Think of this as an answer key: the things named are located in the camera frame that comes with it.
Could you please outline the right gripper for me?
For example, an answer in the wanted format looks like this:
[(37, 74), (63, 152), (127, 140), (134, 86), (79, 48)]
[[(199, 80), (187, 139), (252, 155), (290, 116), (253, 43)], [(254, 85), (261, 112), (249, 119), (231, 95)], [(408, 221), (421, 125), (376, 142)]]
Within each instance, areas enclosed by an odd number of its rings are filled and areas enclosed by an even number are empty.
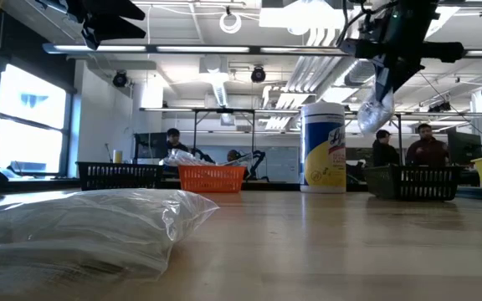
[(375, 69), (375, 100), (382, 102), (392, 89), (396, 93), (416, 73), (425, 69), (422, 59), (454, 63), (465, 55), (459, 42), (391, 44), (368, 39), (346, 38), (340, 50), (356, 59), (366, 59)]

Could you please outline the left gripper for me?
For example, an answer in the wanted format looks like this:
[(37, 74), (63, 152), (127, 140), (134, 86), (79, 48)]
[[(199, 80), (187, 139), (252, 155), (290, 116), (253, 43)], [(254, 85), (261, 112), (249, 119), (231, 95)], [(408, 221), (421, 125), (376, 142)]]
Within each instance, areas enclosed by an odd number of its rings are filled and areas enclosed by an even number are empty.
[[(81, 24), (85, 45), (97, 49), (105, 40), (144, 38), (146, 32), (123, 18), (144, 20), (146, 14), (131, 0), (35, 0)], [(92, 14), (117, 17), (92, 18)]]

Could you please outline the bagged white printed soap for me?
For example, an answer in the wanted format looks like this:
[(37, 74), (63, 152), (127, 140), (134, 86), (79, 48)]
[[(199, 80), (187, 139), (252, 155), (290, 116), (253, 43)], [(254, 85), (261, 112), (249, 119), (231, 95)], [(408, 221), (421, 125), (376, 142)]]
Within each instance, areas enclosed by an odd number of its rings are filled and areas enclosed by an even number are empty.
[(384, 90), (384, 85), (374, 80), (371, 93), (362, 102), (357, 112), (357, 124), (363, 135), (374, 135), (394, 114), (393, 89)]

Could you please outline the bagged toothbrush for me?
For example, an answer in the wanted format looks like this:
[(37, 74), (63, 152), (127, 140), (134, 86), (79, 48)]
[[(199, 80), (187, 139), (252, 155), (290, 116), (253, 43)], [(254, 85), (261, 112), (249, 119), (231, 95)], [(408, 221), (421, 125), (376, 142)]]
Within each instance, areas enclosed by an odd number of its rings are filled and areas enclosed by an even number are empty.
[(172, 149), (168, 152), (167, 157), (160, 160), (163, 166), (215, 166), (214, 162), (198, 159), (194, 155), (184, 150)]
[(240, 154), (237, 159), (233, 161), (228, 161), (224, 163), (218, 163), (219, 166), (244, 166), (248, 167), (251, 166), (253, 163), (253, 155), (251, 153), (248, 154)]

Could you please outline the bagged white cotton balls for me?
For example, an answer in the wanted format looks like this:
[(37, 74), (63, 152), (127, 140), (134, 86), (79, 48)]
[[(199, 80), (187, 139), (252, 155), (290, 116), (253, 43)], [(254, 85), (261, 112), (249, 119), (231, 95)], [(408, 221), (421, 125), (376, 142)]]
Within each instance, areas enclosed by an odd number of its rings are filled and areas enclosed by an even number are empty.
[(218, 205), (180, 190), (110, 189), (0, 199), (0, 298), (91, 300), (166, 272), (174, 245)]

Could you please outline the black monitor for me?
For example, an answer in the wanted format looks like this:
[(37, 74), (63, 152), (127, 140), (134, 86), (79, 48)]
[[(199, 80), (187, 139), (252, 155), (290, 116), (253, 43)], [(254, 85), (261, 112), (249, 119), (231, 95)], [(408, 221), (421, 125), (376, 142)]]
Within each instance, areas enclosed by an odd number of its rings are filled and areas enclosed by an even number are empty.
[(167, 133), (134, 134), (135, 149), (133, 161), (162, 160), (168, 157)]
[(468, 165), (482, 157), (482, 143), (479, 135), (451, 131), (447, 134), (449, 159), (455, 165)]

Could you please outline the white yellow wipes canister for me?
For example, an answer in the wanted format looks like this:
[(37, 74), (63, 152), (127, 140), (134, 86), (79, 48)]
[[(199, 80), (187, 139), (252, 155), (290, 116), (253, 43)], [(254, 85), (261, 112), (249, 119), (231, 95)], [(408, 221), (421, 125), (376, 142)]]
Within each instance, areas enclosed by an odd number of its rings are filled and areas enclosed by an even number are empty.
[(346, 192), (345, 110), (318, 102), (300, 112), (300, 189), (303, 192)]

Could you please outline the black plastic basket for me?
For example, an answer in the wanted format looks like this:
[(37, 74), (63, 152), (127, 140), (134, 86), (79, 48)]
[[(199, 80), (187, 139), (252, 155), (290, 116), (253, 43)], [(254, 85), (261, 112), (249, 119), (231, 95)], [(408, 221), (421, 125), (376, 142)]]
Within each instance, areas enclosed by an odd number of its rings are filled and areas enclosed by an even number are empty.
[(163, 167), (126, 163), (78, 161), (79, 181), (82, 191), (147, 188), (158, 185)]
[(452, 201), (461, 169), (457, 166), (379, 166), (363, 171), (368, 191), (399, 201)]

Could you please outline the orange plastic basket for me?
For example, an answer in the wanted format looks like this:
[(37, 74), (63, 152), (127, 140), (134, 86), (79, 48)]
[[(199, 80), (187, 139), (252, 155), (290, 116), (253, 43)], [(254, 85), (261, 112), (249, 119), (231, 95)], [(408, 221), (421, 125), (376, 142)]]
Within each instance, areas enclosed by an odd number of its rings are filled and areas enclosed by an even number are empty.
[(244, 166), (179, 166), (181, 188), (191, 192), (238, 193)]

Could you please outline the background black rig frame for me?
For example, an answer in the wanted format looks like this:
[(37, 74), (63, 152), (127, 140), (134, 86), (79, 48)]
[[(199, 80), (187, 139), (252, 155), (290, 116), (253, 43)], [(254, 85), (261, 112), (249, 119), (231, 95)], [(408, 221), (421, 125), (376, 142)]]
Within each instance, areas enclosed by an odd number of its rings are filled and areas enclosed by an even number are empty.
[(242, 115), (244, 118), (246, 115), (252, 115), (251, 119), (248, 119), (249, 124), (252, 126), (251, 131), (232, 131), (232, 134), (250, 134), (251, 135), (251, 151), (255, 151), (255, 117), (257, 114), (268, 114), (268, 115), (297, 115), (300, 113), (300, 110), (264, 110), (264, 109), (235, 109), (235, 108), (227, 108), (227, 107), (220, 107), (220, 108), (182, 108), (182, 107), (168, 107), (168, 108), (140, 108), (139, 111), (150, 111), (150, 112), (191, 112), (194, 114), (193, 118), (193, 146), (192, 146), (192, 153), (196, 153), (197, 148), (197, 126), (198, 124), (205, 119), (210, 113), (214, 113), (217, 115), (221, 114), (229, 114), (235, 115), (239, 114)]

